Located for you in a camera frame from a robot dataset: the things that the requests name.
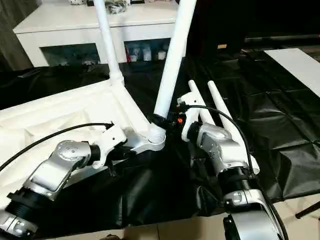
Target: white pvc pipe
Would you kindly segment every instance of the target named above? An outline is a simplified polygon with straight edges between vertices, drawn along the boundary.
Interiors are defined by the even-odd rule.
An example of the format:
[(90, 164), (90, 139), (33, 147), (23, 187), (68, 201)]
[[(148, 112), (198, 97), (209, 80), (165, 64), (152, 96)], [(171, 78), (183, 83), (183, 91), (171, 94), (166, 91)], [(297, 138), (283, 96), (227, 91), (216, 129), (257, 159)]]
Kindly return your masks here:
[[(220, 92), (219, 92), (217, 86), (215, 85), (215, 83), (213, 81), (209, 81), (208, 87), (209, 87), (209, 90), (210, 90), (210, 93), (211, 93), (211, 96), (213, 98), (213, 101), (214, 101), (216, 108), (218, 110), (220, 110), (221, 112), (225, 113), (226, 115), (228, 115), (230, 118), (232, 118), (232, 116), (231, 116), (223, 98), (221, 97)], [(245, 149), (245, 142), (242, 139), (238, 129), (224, 116), (220, 116), (220, 118), (221, 118), (221, 122), (222, 122), (224, 128), (231, 133), (233, 140), (236, 141), (242, 147), (242, 149)], [(260, 172), (260, 168), (257, 163), (257, 160), (252, 155), (250, 155), (250, 157), (251, 157), (251, 161), (252, 161), (253, 172), (255, 174), (258, 174)]]
[[(154, 108), (154, 113), (164, 118), (167, 117), (169, 112), (196, 2), (197, 0), (181, 0), (179, 3), (174, 31)], [(152, 124), (149, 140), (152, 143), (161, 142), (165, 138), (165, 134), (166, 131)]]
[[(199, 90), (198, 90), (198, 88), (197, 88), (197, 85), (196, 85), (195, 81), (190, 80), (190, 81), (188, 82), (188, 84), (189, 84), (189, 87), (190, 87), (191, 92), (194, 93), (194, 95), (195, 95), (195, 97), (196, 97), (196, 99), (197, 99), (197, 101), (198, 101), (198, 104), (199, 104), (199, 105), (202, 105), (202, 106), (205, 106), (205, 105), (206, 105), (206, 104), (205, 104), (205, 101), (204, 101), (204, 99), (202, 98), (202, 96), (201, 96), (201, 94), (200, 94), (200, 92), (199, 92)], [(212, 119), (212, 116), (210, 115), (209, 110), (203, 109), (203, 108), (200, 109), (200, 117), (201, 117), (201, 120), (202, 120), (203, 123), (208, 123), (208, 124), (211, 124), (211, 125), (216, 125), (215, 122), (214, 122), (214, 120)]]
[(98, 17), (101, 33), (102, 33), (108, 66), (110, 69), (110, 80), (112, 83), (124, 84), (124, 77), (119, 68), (115, 46), (112, 40), (110, 27), (108, 24), (105, 0), (93, 0), (93, 2), (94, 2), (94, 7), (96, 10), (97, 17)]

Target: black plastic sheet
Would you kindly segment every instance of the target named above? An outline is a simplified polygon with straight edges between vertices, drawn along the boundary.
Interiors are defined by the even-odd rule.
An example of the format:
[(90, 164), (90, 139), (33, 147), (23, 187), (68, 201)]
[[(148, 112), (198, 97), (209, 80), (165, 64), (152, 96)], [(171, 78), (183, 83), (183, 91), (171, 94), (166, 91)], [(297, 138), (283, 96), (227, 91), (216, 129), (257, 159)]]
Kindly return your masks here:
[[(122, 64), (125, 85), (142, 112), (153, 112), (163, 62)], [(41, 67), (0, 73), (1, 109), (102, 81), (108, 67)], [(204, 62), (185, 58), (172, 105), (195, 80), (213, 105), (213, 80), (249, 140), (260, 181), (274, 202), (320, 190), (320, 99), (265, 54)], [(213, 116), (216, 123), (219, 118)], [(128, 225), (221, 213), (212, 166), (192, 144), (168, 134), (160, 152), (144, 152), (62, 191), (38, 237), (88, 233)]]

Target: silver robotic arm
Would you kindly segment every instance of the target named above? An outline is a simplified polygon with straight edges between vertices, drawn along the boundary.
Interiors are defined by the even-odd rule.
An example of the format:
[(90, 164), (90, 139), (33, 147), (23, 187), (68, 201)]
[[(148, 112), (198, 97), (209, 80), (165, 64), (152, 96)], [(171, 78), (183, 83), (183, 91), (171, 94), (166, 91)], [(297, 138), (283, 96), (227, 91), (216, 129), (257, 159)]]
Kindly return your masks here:
[(244, 154), (245, 147), (234, 141), (226, 129), (198, 122), (197, 107), (201, 106), (192, 106), (197, 105), (192, 92), (179, 98), (178, 104), (186, 116), (182, 140), (191, 141), (208, 154), (222, 190), (229, 214), (223, 220), (226, 240), (286, 239), (286, 230), (276, 209), (255, 179), (248, 160), (250, 155)]
[(102, 137), (90, 145), (88, 142), (65, 140), (60, 142), (51, 156), (43, 161), (25, 181), (22, 188), (9, 193), (11, 199), (0, 212), (0, 239), (28, 239), (38, 230), (50, 208), (64, 188), (73, 171), (105, 165), (108, 154), (127, 140), (123, 130), (113, 125)]
[(226, 239), (284, 239), (279, 222), (262, 192), (252, 183), (240, 145), (224, 128), (208, 123), (195, 127), (196, 145), (210, 157), (229, 213), (223, 221)]

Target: white cabinet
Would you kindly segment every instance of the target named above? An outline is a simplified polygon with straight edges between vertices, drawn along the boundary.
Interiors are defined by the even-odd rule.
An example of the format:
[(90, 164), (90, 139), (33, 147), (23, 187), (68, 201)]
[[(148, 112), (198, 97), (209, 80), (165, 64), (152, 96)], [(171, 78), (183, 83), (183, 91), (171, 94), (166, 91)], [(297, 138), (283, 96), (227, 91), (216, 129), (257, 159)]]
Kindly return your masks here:
[[(127, 61), (125, 42), (171, 38), (177, 10), (174, 1), (156, 1), (108, 15), (118, 62)], [(92, 6), (70, 5), (67, 0), (44, 2), (13, 31), (35, 67), (54, 66), (59, 61), (61, 65), (68, 61), (107, 63)]]

